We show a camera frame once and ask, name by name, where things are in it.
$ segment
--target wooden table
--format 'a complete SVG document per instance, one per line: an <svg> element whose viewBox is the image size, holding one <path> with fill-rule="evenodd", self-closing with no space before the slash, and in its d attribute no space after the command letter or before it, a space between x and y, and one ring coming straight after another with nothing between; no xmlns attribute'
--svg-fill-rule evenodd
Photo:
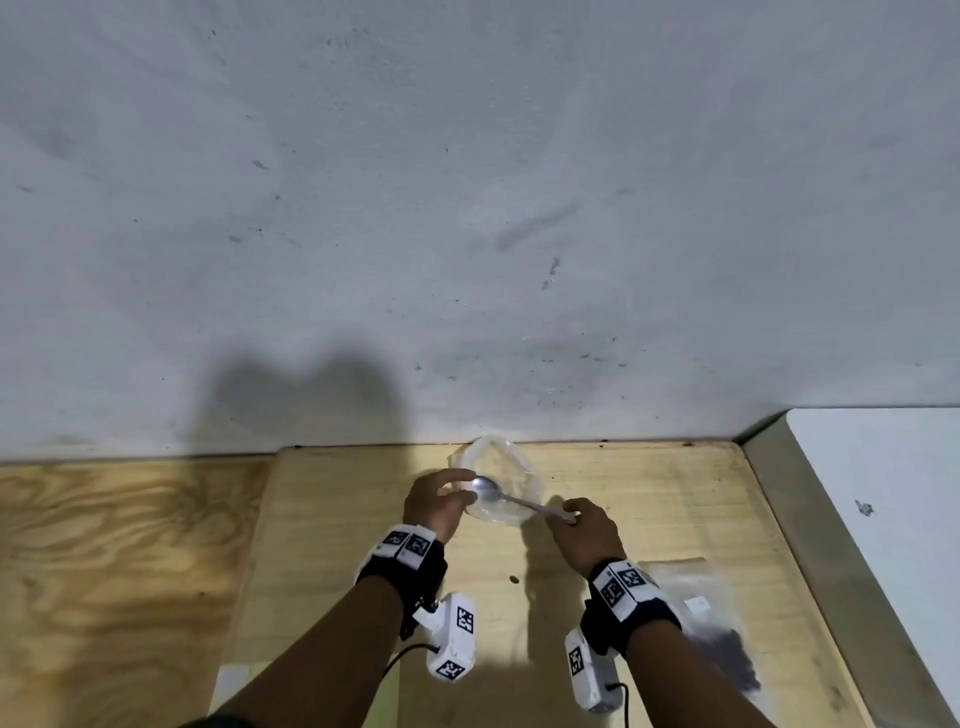
<svg viewBox="0 0 960 728"><path fill-rule="evenodd" d="M202 715L270 462L0 467L0 724Z"/></svg>
<svg viewBox="0 0 960 728"><path fill-rule="evenodd" d="M453 446L286 449L277 456L225 663L274 659L348 588L371 545L399 521L415 473ZM780 728L870 725L862 701L740 449L726 443L529 445L547 494L608 508L638 561L704 557L746 624ZM456 685L401 666L400 726L600 726L569 685L564 635L583 580L539 520L466 518L447 548L445 591L477 609L477 665ZM626 666L620 676L632 686ZM631 725L649 725L631 688ZM606 720L623 724L623 713Z"/></svg>

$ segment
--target black wrist strap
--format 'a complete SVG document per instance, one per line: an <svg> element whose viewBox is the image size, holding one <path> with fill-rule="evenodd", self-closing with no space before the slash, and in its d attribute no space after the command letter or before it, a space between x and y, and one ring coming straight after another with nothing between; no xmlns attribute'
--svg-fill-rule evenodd
<svg viewBox="0 0 960 728"><path fill-rule="evenodd" d="M634 631L658 619L681 629L660 587L636 564L606 559L593 567L588 582L590 599L580 629L597 654L606 654L610 647L626 654Z"/></svg>
<svg viewBox="0 0 960 728"><path fill-rule="evenodd" d="M393 585L403 602L400 638L408 639L417 628L414 613L431 610L446 575L444 544L437 534L419 525L395 525L373 547L357 573L356 581L380 576Z"/></svg>

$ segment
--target metal spoon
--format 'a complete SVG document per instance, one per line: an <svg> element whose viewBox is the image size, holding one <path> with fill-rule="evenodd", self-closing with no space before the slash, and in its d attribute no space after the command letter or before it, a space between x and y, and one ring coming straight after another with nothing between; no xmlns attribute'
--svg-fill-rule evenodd
<svg viewBox="0 0 960 728"><path fill-rule="evenodd" d="M531 511L543 513L544 516L556 516L571 524L577 522L577 517L567 511L562 511L559 508L551 508L548 505L540 505L532 500L524 500L521 497L508 496L495 480L485 475L477 475L473 478L470 482L470 489L477 494L479 500L483 500L485 503L496 503L498 500L508 500L511 503L522 505L524 508L529 508Z"/></svg>

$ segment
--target concrete wall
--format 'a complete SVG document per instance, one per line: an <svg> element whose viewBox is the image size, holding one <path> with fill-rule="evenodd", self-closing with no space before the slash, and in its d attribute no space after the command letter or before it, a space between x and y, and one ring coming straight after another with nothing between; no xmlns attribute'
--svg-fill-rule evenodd
<svg viewBox="0 0 960 728"><path fill-rule="evenodd" d="M960 400L960 6L10 0L0 456Z"/></svg>

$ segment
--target plastic bag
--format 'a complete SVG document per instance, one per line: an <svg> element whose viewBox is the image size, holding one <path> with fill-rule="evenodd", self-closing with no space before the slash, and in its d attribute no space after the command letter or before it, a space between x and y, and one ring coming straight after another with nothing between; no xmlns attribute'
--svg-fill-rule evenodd
<svg viewBox="0 0 960 728"><path fill-rule="evenodd" d="M467 468L492 478L508 496L535 503L543 498L543 481L530 458L512 442L497 435L485 435L458 449L450 455L449 464L451 468ZM466 485L455 483L454 487L463 489ZM529 508L505 500L493 503L477 500L467 506L467 512L481 521L506 525L520 525L534 515Z"/></svg>
<svg viewBox="0 0 960 728"><path fill-rule="evenodd" d="M660 561L644 564L643 568L663 591L687 639L773 720L769 696L763 692L756 663L744 640L743 620L723 577L706 559Z"/></svg>

